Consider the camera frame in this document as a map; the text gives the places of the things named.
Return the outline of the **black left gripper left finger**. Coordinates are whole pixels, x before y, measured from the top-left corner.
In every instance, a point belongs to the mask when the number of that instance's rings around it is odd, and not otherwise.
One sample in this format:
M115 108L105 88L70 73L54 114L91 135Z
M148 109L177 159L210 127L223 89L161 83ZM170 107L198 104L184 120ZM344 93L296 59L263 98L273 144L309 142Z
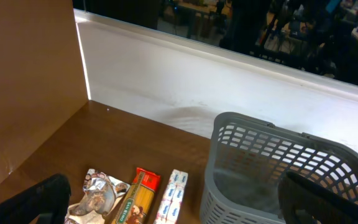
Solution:
M0 223L63 223L70 196L68 178L54 174L0 203Z

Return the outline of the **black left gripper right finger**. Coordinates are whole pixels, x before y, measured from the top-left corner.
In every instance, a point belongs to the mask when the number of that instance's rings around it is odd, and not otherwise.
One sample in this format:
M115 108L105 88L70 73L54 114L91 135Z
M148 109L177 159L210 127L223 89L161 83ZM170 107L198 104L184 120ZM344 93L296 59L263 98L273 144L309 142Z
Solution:
M358 205L294 172L280 181L278 201L286 223L358 223Z

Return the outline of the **grey plastic shopping basket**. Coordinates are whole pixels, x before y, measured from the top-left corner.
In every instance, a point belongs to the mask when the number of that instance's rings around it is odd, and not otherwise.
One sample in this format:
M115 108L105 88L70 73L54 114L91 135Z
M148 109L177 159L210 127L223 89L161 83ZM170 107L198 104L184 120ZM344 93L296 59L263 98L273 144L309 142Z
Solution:
M202 223L283 223L278 185L292 171L358 205L358 153L234 112L214 120Z

